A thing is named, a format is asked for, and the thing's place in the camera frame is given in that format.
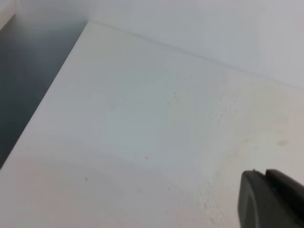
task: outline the small speck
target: small speck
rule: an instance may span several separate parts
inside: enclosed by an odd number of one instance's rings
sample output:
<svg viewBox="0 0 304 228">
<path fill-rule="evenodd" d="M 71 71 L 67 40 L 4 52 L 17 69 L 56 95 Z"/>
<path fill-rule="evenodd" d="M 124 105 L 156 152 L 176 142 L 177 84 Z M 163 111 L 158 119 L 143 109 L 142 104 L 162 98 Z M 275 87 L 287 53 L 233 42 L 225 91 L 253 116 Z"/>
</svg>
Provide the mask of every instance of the small speck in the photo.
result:
<svg viewBox="0 0 304 228">
<path fill-rule="evenodd" d="M 287 146 L 289 144 L 288 140 L 281 140 L 277 143 L 279 146 Z"/>
</svg>

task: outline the white shelf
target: white shelf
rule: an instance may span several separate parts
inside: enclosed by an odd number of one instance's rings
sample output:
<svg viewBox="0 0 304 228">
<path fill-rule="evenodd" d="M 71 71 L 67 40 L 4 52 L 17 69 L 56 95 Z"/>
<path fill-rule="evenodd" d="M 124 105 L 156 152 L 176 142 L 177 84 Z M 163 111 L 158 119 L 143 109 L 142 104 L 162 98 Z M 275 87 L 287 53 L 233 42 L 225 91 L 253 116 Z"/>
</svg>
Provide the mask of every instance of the white shelf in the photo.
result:
<svg viewBox="0 0 304 228">
<path fill-rule="evenodd" d="M 304 182 L 304 92 L 89 23 L 0 175 L 3 227 L 238 227 L 240 175 Z"/>
</svg>

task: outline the stain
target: stain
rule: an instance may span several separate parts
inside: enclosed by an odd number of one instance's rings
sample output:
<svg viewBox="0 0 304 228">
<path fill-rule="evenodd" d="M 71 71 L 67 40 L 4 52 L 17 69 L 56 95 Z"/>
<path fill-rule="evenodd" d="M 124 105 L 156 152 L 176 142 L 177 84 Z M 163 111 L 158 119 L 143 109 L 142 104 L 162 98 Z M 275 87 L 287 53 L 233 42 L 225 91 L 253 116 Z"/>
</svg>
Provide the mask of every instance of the stain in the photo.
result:
<svg viewBox="0 0 304 228">
<path fill-rule="evenodd" d="M 288 140 L 281 140 L 277 143 L 279 146 L 287 146 L 289 144 Z"/>
<path fill-rule="evenodd" d="M 215 225 L 215 221 L 214 221 L 213 218 L 210 218 L 210 222 L 211 222 L 213 225 Z"/>
</svg>

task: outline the black plastic object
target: black plastic object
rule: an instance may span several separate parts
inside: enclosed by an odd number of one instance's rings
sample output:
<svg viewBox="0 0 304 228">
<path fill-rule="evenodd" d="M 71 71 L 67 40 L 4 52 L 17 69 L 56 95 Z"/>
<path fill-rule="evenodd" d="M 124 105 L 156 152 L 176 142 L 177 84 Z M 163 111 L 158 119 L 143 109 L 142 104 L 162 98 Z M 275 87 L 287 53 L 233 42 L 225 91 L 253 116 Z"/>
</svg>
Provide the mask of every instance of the black plastic object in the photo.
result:
<svg viewBox="0 0 304 228">
<path fill-rule="evenodd" d="M 304 187 L 277 170 L 242 174 L 241 228 L 304 228 Z"/>
</svg>

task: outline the white surface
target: white surface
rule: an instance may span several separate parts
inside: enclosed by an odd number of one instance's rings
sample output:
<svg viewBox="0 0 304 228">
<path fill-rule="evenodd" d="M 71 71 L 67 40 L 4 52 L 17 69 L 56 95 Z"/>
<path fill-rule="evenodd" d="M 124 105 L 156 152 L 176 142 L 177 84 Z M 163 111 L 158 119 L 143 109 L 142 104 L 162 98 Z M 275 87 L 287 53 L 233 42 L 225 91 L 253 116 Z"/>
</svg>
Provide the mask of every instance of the white surface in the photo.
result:
<svg viewBox="0 0 304 228">
<path fill-rule="evenodd" d="M 14 0 L 0 0 L 0 29 L 15 13 Z"/>
<path fill-rule="evenodd" d="M 302 0 L 100 0 L 94 20 L 304 88 Z"/>
<path fill-rule="evenodd" d="M 304 183 L 303 124 L 303 91 L 89 23 L 0 172 L 0 224 L 235 228 L 243 170 Z"/>
</svg>

